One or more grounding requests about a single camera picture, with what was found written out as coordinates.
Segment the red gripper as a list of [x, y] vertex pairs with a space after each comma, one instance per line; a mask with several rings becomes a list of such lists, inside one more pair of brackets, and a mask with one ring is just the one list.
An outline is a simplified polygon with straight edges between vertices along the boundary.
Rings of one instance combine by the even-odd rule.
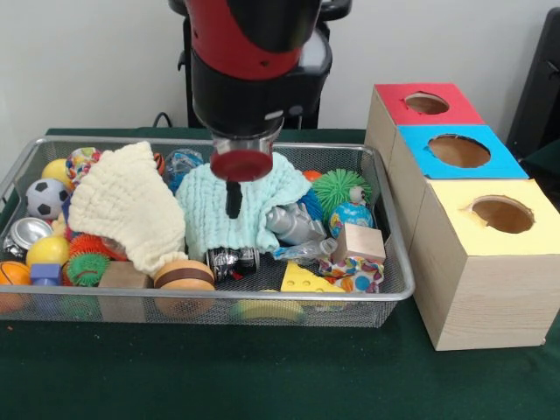
[[239, 217], [242, 206], [242, 189], [239, 182], [252, 182], [265, 177], [273, 166], [271, 149], [215, 151], [210, 159], [210, 169], [227, 188], [226, 213], [230, 219]]

